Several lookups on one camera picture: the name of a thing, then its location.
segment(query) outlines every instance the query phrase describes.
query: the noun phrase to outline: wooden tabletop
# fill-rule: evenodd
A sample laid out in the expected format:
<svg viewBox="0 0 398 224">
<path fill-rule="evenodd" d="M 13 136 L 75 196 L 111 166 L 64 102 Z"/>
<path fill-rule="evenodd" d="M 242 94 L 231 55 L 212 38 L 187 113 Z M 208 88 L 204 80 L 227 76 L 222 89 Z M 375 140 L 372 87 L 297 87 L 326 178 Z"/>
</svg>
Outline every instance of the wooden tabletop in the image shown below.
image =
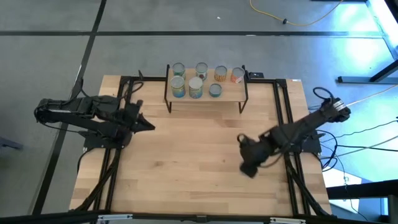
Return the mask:
<svg viewBox="0 0 398 224">
<path fill-rule="evenodd" d="M 244 82 L 243 80 L 240 83 L 233 83 L 231 81 L 231 74 L 232 70 L 227 70 L 226 73 L 226 80 L 223 82 L 218 82 L 214 79 L 214 69 L 209 69 L 207 71 L 207 79 L 203 82 L 203 95 L 198 98 L 194 99 L 189 96 L 189 80 L 192 77 L 196 76 L 196 71 L 194 68 L 188 68 L 185 70 L 185 91 L 186 94 L 185 96 L 181 98 L 177 98 L 173 96 L 172 89 L 170 87 L 171 84 L 171 79 L 174 77 L 173 70 L 169 70 L 169 80 L 168 80 L 168 86 L 167 86 L 167 101 L 169 102 L 176 102 L 176 101 L 181 101 L 181 102 L 212 102 L 212 101 L 229 101 L 229 102 L 244 102 L 246 100 L 246 94 L 244 90 Z M 209 94 L 209 88 L 210 85 L 216 83 L 219 84 L 222 88 L 222 93 L 219 97 L 212 97 Z"/>
<path fill-rule="evenodd" d="M 104 76 L 100 95 L 116 96 L 120 76 Z M 141 112 L 155 131 L 133 135 L 121 154 L 112 212 L 279 215 L 291 216 L 283 159 L 259 169 L 250 179 L 239 171 L 242 161 L 236 136 L 257 139 L 277 125 L 272 85 L 248 83 L 249 101 L 242 114 L 237 103 L 164 103 L 164 82 L 145 82 L 132 96 L 144 101 Z M 308 114 L 302 84 L 287 80 L 294 120 Z M 284 120 L 282 90 L 280 90 Z M 82 160 L 70 208 L 79 206 L 98 181 L 104 149 L 95 149 Z M 267 163 L 274 161 L 270 157 Z M 331 212 L 318 160 L 301 154 L 305 183 L 324 210 Z M 108 187 L 100 208 L 104 208 Z M 296 186 L 299 210 L 301 196 Z"/>
</svg>

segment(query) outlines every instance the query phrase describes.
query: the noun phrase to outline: labeled can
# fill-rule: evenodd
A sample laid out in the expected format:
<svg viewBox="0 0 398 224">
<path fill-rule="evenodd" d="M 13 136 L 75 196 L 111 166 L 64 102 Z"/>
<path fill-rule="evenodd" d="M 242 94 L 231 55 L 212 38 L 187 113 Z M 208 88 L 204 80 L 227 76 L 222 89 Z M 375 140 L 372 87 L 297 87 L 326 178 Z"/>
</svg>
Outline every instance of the labeled can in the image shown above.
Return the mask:
<svg viewBox="0 0 398 224">
<path fill-rule="evenodd" d="M 210 96 L 212 97 L 219 97 L 221 95 L 222 88 L 219 84 L 211 84 L 209 88 Z"/>
<path fill-rule="evenodd" d="M 203 80 L 199 77 L 193 77 L 189 80 L 189 95 L 194 98 L 200 98 L 203 94 Z"/>
<path fill-rule="evenodd" d="M 225 66 L 217 66 L 216 69 L 214 70 L 214 79 L 223 82 L 226 80 L 226 67 Z"/>
<path fill-rule="evenodd" d="M 231 81 L 234 83 L 240 83 L 244 78 L 243 68 L 236 67 L 232 69 Z"/>
<path fill-rule="evenodd" d="M 185 80 L 181 76 L 174 76 L 170 81 L 170 85 L 173 96 L 181 98 L 185 95 Z"/>
<path fill-rule="evenodd" d="M 177 62 L 173 65 L 173 73 L 174 76 L 181 76 L 185 80 L 185 66 L 182 63 Z"/>
<path fill-rule="evenodd" d="M 199 62 L 196 66 L 197 77 L 205 81 L 207 79 L 207 69 L 208 67 L 205 62 Z"/>
</svg>

